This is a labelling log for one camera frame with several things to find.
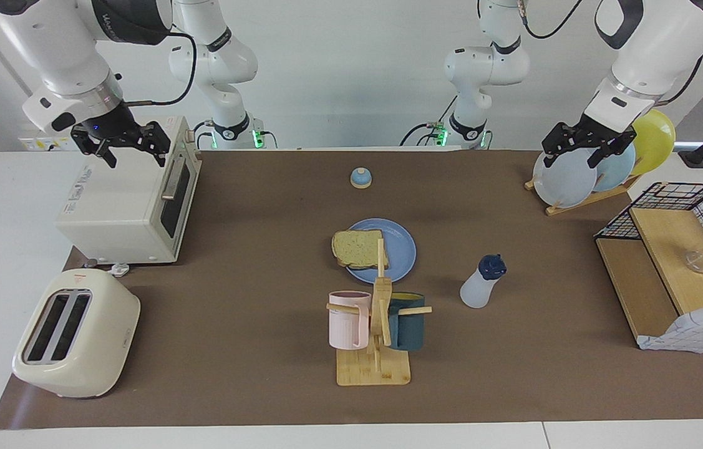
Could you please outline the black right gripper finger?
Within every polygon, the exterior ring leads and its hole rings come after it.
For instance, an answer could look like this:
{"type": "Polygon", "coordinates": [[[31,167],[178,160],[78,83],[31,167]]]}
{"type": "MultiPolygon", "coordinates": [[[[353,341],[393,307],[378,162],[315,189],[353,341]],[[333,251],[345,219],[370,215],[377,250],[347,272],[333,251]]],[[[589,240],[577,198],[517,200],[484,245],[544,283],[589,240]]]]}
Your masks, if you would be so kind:
{"type": "Polygon", "coordinates": [[[103,159],[110,168],[115,168],[117,165],[117,159],[110,150],[112,147],[111,139],[97,139],[95,142],[85,128],[71,128],[70,137],[82,154],[103,159]]]}
{"type": "Polygon", "coordinates": [[[138,137],[135,148],[153,156],[154,161],[163,168],[166,164],[166,154],[170,150],[171,140],[157,120],[152,120],[145,125],[138,125],[138,137]]]}

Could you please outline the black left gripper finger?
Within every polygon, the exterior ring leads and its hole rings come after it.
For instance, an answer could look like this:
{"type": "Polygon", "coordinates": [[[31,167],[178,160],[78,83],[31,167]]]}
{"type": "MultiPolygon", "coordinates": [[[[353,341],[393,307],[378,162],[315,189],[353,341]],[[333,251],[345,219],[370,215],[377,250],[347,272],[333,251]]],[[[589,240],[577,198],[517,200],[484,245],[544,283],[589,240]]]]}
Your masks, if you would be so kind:
{"type": "Polygon", "coordinates": [[[543,164],[550,168],[560,156],[577,150],[581,144],[583,131],[578,126],[557,123],[542,140],[541,145],[545,159],[543,164]]]}
{"type": "Polygon", "coordinates": [[[602,142],[593,154],[588,157],[588,167],[596,168],[603,159],[613,156],[622,155],[626,148],[633,142],[636,134],[619,134],[612,140],[602,142]]]}

